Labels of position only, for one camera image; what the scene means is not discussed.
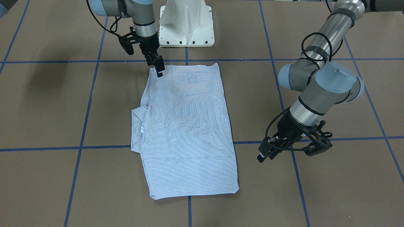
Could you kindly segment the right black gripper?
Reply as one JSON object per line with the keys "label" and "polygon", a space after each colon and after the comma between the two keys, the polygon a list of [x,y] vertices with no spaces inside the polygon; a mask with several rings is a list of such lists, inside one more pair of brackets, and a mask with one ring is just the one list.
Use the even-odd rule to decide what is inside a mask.
{"label": "right black gripper", "polygon": [[152,65],[156,70],[157,77],[162,77],[163,71],[165,70],[165,65],[163,62],[163,57],[157,53],[157,50],[160,47],[158,35],[152,35],[149,37],[139,36],[138,42],[140,44],[142,54],[146,60],[151,60]]}

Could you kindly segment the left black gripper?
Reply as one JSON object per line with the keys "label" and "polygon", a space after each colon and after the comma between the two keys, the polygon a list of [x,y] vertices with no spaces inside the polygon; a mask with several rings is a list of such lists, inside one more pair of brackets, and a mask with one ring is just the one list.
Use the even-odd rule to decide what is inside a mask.
{"label": "left black gripper", "polygon": [[257,160],[263,163],[266,158],[273,160],[281,151],[306,151],[308,148],[292,148],[293,144],[300,141],[311,130],[311,126],[303,125],[291,115],[290,112],[282,112],[277,123],[275,138],[264,138],[259,146]]}

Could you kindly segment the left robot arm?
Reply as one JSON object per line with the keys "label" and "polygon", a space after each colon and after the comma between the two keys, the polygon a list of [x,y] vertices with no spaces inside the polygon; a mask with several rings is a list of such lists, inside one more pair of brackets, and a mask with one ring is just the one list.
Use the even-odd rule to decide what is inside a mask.
{"label": "left robot arm", "polygon": [[363,80],[345,66],[332,60],[346,33],[369,12],[403,11],[402,0],[338,0],[319,32],[301,43],[301,55],[294,64],[284,65],[278,73],[280,86],[300,95],[296,102],[276,118],[277,132],[259,146],[257,160],[274,159],[282,151],[294,151],[293,144],[303,137],[310,144],[299,151],[314,156],[332,147],[331,132],[322,130],[322,117],[333,105],[352,102],[365,91]]}

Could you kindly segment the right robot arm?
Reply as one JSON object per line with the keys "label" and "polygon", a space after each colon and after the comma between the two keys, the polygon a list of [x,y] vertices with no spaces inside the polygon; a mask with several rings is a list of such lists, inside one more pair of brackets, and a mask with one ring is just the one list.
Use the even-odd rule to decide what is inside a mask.
{"label": "right robot arm", "polygon": [[[158,27],[152,0],[87,0],[87,7],[95,21],[108,33],[118,38],[120,46],[128,55],[134,55],[133,45],[139,44],[148,66],[153,66],[157,77],[163,76],[165,65],[157,50],[160,47]],[[115,21],[106,28],[95,16],[114,17]],[[133,26],[125,35],[117,33],[120,19],[131,18]]]}

